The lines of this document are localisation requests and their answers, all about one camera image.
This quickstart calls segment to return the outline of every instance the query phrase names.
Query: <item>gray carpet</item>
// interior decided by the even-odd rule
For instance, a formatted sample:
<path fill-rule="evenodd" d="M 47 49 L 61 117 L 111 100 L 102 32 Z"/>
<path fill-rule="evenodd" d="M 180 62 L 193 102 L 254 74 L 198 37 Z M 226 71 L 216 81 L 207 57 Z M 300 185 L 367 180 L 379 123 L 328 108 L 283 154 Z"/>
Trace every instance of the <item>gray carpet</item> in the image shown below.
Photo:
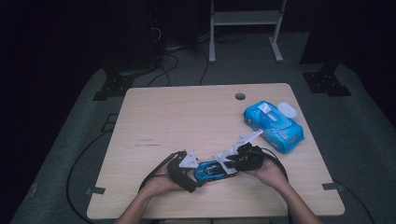
<path fill-rule="evenodd" d="M 280 34 L 278 45 L 285 60 L 283 63 L 276 63 L 268 36 L 246 35 L 243 41 L 231 45 L 217 44 L 217 61 L 208 66 L 202 85 L 289 83 L 332 177 L 360 198 L 376 223 L 395 223 L 395 129 L 365 91 L 358 76 L 343 65 L 335 74 L 352 96 L 329 97 L 324 93 L 311 93 L 302 72 L 317 71 L 321 64 L 299 65 L 308 33 Z M 207 55 L 207 44 L 202 44 L 200 49 Z M 172 55 L 178 58 L 178 65 L 168 73 L 170 84 L 198 85 L 206 67 L 204 54 L 182 50 Z M 175 63 L 175 58 L 164 56 L 165 70 Z M 137 78 L 134 87 L 146 87 L 161 72 L 158 69 Z M 92 100 L 105 80 L 102 70 L 92 75 L 12 223 L 85 223 L 68 205 L 66 183 L 80 153 L 102 134 L 107 116 L 120 111 L 122 97 Z M 150 86 L 167 85 L 169 81 L 162 76 Z M 113 125 L 110 122 L 105 129 L 111 129 Z M 110 137 L 111 133 L 105 133 L 87 147 L 70 177 L 70 199 L 83 216 L 91 198 L 87 189 L 95 185 Z M 340 217 L 323 217 L 325 223 L 371 223 L 352 193 L 340 189 L 340 195 L 346 207 L 345 213 Z M 272 221 L 275 224 L 287 223 L 284 217 L 274 217 Z"/>

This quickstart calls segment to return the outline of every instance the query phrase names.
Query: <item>white plastic piece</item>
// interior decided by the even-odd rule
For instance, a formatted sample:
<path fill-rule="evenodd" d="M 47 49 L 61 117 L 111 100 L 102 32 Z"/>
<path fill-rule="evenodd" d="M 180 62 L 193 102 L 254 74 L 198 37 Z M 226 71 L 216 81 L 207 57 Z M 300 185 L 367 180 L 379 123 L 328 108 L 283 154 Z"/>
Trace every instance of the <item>white plastic piece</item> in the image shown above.
<path fill-rule="evenodd" d="M 258 130 L 253 133 L 239 134 L 238 141 L 236 141 L 236 143 L 233 144 L 233 148 L 237 149 L 237 148 L 241 147 L 242 145 L 250 142 L 251 140 L 253 140 L 255 137 L 259 136 L 260 134 L 262 134 L 262 130 Z"/>
<path fill-rule="evenodd" d="M 213 158 L 215 158 L 215 160 L 218 161 L 221 164 L 221 167 L 224 169 L 224 171 L 228 175 L 235 174 L 237 171 L 234 168 L 229 169 L 229 168 L 227 168 L 226 165 L 224 165 L 225 161 L 230 161 L 230 160 L 227 159 L 227 157 L 231 156 L 231 155 L 238 154 L 237 149 L 239 147 L 241 147 L 242 145 L 250 142 L 255 137 L 259 136 L 261 133 L 262 133 L 262 130 L 258 130 L 258 131 L 253 132 L 253 133 L 239 134 L 238 140 L 236 141 L 235 144 L 233 144 L 232 147 L 228 148 L 223 153 L 218 153 L 218 154 L 214 155 Z"/>
<path fill-rule="evenodd" d="M 259 109 L 268 116 L 273 121 L 277 121 L 277 118 L 271 113 L 272 109 L 267 103 L 262 103 L 259 105 Z"/>
<path fill-rule="evenodd" d="M 279 103 L 277 109 L 289 119 L 297 117 L 297 110 L 286 102 Z"/>
<path fill-rule="evenodd" d="M 213 158 L 215 158 L 215 160 L 221 164 L 221 167 L 224 169 L 224 171 L 227 173 L 227 175 L 231 175 L 231 174 L 235 174 L 237 171 L 234 168 L 232 168 L 232 169 L 227 168 L 227 166 L 224 165 L 224 162 L 230 161 L 227 159 L 228 156 L 236 155 L 236 154 L 238 154 L 236 149 L 233 147 L 230 147 L 224 153 L 218 153 L 218 154 L 214 155 Z"/>
<path fill-rule="evenodd" d="M 259 105 L 259 109 L 264 114 L 268 114 L 269 112 L 271 112 L 271 107 L 267 103 L 262 103 L 261 105 Z"/>
<path fill-rule="evenodd" d="M 192 150 L 181 163 L 178 165 L 181 168 L 198 168 L 197 158 L 195 156 L 195 151 Z"/>

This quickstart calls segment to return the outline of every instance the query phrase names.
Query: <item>metal stand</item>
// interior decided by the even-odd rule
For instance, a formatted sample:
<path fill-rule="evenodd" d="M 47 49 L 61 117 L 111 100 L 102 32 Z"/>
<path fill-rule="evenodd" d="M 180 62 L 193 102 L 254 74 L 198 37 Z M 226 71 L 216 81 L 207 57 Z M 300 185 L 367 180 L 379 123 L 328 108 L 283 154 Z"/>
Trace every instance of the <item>metal stand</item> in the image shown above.
<path fill-rule="evenodd" d="M 334 72 L 339 62 L 327 62 L 318 72 L 303 72 L 304 79 L 313 93 L 327 93 L 329 96 L 351 96 L 346 86 L 341 85 Z"/>
<path fill-rule="evenodd" d="M 283 62 L 283 57 L 277 46 L 277 37 L 280 30 L 280 25 L 283 20 L 283 14 L 286 7 L 287 0 L 282 0 L 279 10 L 270 11 L 226 11 L 215 12 L 215 0 L 211 1 L 210 5 L 210 41 L 209 41 L 209 62 L 216 61 L 215 52 L 215 26 L 216 25 L 275 25 L 274 35 L 269 37 L 271 48 L 278 63 Z"/>
<path fill-rule="evenodd" d="M 120 75 L 114 63 L 104 60 L 103 70 L 107 79 L 102 89 L 94 95 L 93 101 L 105 101 L 109 96 L 125 96 L 125 93 L 132 88 L 135 77 Z"/>

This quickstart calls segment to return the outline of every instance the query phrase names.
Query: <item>small black object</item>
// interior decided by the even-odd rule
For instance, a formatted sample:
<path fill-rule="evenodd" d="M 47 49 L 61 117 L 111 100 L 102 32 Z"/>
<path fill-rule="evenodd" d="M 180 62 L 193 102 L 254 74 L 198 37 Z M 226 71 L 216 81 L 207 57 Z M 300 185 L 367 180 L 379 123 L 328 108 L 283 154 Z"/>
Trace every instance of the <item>small black object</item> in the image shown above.
<path fill-rule="evenodd" d="M 192 170 L 191 168 L 180 168 L 178 165 L 183 161 L 183 159 L 187 156 L 186 151 L 181 151 L 168 164 L 168 174 L 169 178 L 173 180 L 173 182 L 177 183 L 183 189 L 188 191 L 189 193 L 193 193 L 197 187 L 201 187 L 203 183 L 195 182 L 188 176 L 188 171 Z"/>
<path fill-rule="evenodd" d="M 351 96 L 346 86 L 334 75 L 339 62 L 336 58 L 326 62 L 318 72 L 303 72 L 306 84 L 312 93 L 327 93 L 329 96 Z"/>
<path fill-rule="evenodd" d="M 338 189 L 338 185 L 336 183 L 322 184 L 322 187 L 323 187 L 324 190 Z"/>
<path fill-rule="evenodd" d="M 155 173 L 161 169 L 167 162 L 168 166 L 168 174 L 169 178 L 183 189 L 188 191 L 189 193 L 193 193 L 197 187 L 201 187 L 205 182 L 201 181 L 193 181 L 188 176 L 188 171 L 191 168 L 180 168 L 178 165 L 183 161 L 183 159 L 187 156 L 187 152 L 185 150 L 172 153 L 165 160 L 163 160 L 151 173 L 143 180 L 140 185 L 139 191 L 146 185 L 146 183 L 155 176 Z"/>
<path fill-rule="evenodd" d="M 96 92 L 92 100 L 105 101 L 109 96 L 125 96 L 126 92 L 132 88 L 133 84 L 133 77 L 108 77 L 102 89 Z"/>
<path fill-rule="evenodd" d="M 262 151 L 260 147 L 253 147 L 250 143 L 246 143 L 237 149 L 237 155 L 228 156 L 227 159 L 230 161 L 224 162 L 228 168 L 234 168 L 237 171 L 251 171 L 262 167 L 262 163 L 265 159 L 273 161 L 283 175 L 288 178 L 285 167 L 279 161 L 277 157 L 271 156 Z"/>

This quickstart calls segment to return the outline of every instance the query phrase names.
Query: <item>toy car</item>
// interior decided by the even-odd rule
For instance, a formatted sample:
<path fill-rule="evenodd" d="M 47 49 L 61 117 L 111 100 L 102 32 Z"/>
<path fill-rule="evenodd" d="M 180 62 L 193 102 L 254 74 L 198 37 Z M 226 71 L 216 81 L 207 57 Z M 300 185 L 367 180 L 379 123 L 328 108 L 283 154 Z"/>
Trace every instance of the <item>toy car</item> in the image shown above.
<path fill-rule="evenodd" d="M 235 174 L 227 175 L 221 164 L 217 161 L 203 161 L 198 164 L 198 168 L 194 170 L 194 176 L 198 181 L 210 182 L 235 176 Z"/>

